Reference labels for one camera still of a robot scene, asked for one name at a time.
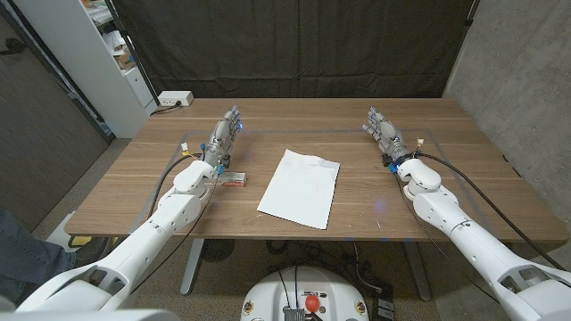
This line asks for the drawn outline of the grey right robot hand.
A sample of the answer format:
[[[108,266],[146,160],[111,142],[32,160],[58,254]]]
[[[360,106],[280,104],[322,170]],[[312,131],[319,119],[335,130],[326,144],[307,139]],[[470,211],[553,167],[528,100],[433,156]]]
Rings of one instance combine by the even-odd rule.
[[[368,124],[364,124],[362,129],[377,142],[385,167],[397,169],[411,158],[412,151],[406,146],[401,131],[375,106],[370,107]]]

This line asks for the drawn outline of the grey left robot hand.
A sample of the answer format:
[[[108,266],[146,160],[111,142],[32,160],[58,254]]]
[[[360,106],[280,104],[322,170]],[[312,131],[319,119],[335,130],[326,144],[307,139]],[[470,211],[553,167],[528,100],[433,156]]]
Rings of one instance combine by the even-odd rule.
[[[203,161],[215,169],[228,168],[236,136],[242,128],[241,113],[234,104],[213,129],[205,148]]]

